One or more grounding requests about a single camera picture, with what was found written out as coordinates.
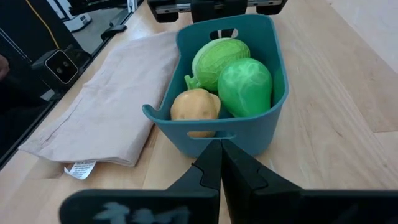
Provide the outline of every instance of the folded fabric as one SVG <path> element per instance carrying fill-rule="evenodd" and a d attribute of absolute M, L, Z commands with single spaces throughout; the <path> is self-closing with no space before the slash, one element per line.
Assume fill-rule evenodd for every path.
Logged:
<path fill-rule="evenodd" d="M 177 60 L 175 33 L 116 47 L 69 109 L 19 149 L 57 162 L 134 166 L 152 127 L 141 107 L 159 107 Z"/>

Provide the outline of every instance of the plastic cabbage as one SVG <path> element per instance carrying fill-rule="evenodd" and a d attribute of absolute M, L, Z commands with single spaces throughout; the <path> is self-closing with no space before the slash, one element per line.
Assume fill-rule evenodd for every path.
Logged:
<path fill-rule="evenodd" d="M 225 66 L 246 57 L 250 57 L 250 50 L 244 42 L 232 38 L 212 40 L 195 55 L 192 62 L 193 77 L 184 77 L 188 89 L 216 91 L 218 77 Z"/>
<path fill-rule="evenodd" d="M 218 79 L 218 96 L 235 117 L 262 114 L 271 107 L 272 77 L 259 61 L 244 58 L 229 64 Z"/>

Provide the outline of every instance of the cloth tag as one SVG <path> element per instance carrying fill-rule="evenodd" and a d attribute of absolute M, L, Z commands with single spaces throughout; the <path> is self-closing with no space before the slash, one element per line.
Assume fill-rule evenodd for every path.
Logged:
<path fill-rule="evenodd" d="M 96 161 L 76 162 L 70 170 L 64 167 L 63 171 L 76 179 L 84 180 L 93 170 L 95 163 Z"/>

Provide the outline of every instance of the black machine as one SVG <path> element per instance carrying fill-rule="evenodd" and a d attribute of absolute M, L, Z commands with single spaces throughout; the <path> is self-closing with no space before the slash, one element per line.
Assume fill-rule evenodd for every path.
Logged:
<path fill-rule="evenodd" d="M 398 223 L 398 191 L 305 190 L 231 141 L 213 141 L 166 190 L 85 190 L 63 224 L 218 223 L 223 181 L 231 223 Z"/>
<path fill-rule="evenodd" d="M 175 22 L 178 14 L 191 12 L 192 21 L 200 22 L 244 14 L 247 7 L 256 7 L 259 14 L 278 14 L 287 0 L 148 0 L 157 22 Z"/>

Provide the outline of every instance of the basket handle hole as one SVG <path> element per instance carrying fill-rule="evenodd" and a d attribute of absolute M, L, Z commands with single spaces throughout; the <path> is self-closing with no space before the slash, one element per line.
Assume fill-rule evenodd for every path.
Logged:
<path fill-rule="evenodd" d="M 215 40 L 222 37 L 231 37 L 237 38 L 238 30 L 237 29 L 223 29 L 223 30 L 214 30 L 210 33 L 210 39 Z"/>

